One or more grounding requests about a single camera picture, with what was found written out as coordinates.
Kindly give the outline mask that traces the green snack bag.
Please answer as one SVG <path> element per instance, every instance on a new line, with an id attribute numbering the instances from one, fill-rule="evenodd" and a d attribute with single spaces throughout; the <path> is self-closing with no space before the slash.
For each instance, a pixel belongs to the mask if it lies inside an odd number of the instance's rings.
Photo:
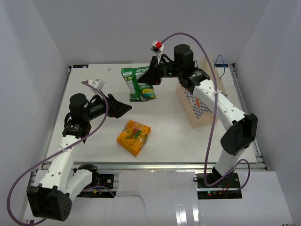
<path id="1" fill-rule="evenodd" d="M 138 79 L 147 72 L 148 68 L 148 66 L 121 68 L 121 75 L 130 91 L 130 102 L 144 102 L 157 98 L 152 85 L 138 82 Z"/>

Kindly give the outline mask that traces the orange gummy candy bag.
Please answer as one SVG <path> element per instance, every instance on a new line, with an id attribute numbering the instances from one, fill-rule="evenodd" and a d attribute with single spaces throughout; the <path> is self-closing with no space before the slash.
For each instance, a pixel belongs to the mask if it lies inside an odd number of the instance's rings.
<path id="1" fill-rule="evenodd" d="M 117 143 L 136 157 L 146 143 L 150 132 L 151 127 L 129 120 L 117 137 Z"/>

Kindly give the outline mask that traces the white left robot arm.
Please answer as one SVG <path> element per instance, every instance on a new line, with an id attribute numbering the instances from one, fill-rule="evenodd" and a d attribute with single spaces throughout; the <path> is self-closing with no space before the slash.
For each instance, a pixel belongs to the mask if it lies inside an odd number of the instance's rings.
<path id="1" fill-rule="evenodd" d="M 90 122 L 103 114 L 118 119 L 131 109 L 130 105 L 116 100 L 112 94 L 104 97 L 94 95 L 91 100 L 82 93 L 70 97 L 70 111 L 64 119 L 60 144 L 62 152 L 53 159 L 38 185 L 30 186 L 27 191 L 33 216 L 65 221 L 73 200 L 82 190 L 98 186 L 100 179 L 95 165 L 83 164 L 72 170 L 86 137 L 91 134 Z"/>

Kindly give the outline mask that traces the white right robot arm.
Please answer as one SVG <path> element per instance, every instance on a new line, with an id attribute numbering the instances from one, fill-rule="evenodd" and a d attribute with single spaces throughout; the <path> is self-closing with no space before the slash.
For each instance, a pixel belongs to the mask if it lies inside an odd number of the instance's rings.
<path id="1" fill-rule="evenodd" d="M 163 48 L 159 41 L 152 43 L 150 49 L 155 56 L 151 59 L 148 71 L 138 81 L 159 85 L 162 78 L 176 77 L 183 88 L 213 111 L 214 119 L 221 121 L 226 132 L 220 140 L 220 158 L 212 173 L 204 176 L 204 183 L 206 186 L 225 187 L 241 154 L 255 140 L 258 119 L 253 113 L 247 114 L 235 107 L 217 89 L 216 79 L 210 78 L 204 70 L 195 66 L 193 51 L 189 45 L 175 46 L 173 60 L 163 54 Z"/>

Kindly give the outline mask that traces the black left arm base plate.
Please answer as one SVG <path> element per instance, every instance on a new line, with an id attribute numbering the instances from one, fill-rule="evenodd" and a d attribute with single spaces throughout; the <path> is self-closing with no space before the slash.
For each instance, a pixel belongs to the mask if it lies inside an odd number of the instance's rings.
<path id="1" fill-rule="evenodd" d="M 100 174 L 96 185 L 98 188 L 83 191 L 77 198 L 114 198 L 116 194 L 116 191 L 113 191 L 114 179 L 113 174 Z"/>

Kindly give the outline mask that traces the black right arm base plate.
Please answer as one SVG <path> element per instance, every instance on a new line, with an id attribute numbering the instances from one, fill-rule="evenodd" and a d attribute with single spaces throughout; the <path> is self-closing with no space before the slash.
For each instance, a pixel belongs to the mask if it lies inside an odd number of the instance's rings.
<path id="1" fill-rule="evenodd" d="M 197 184 L 199 200 L 242 199 L 242 192 L 237 191 L 241 187 L 237 173 L 211 187 L 205 185 L 203 173 L 197 174 L 193 181 Z"/>

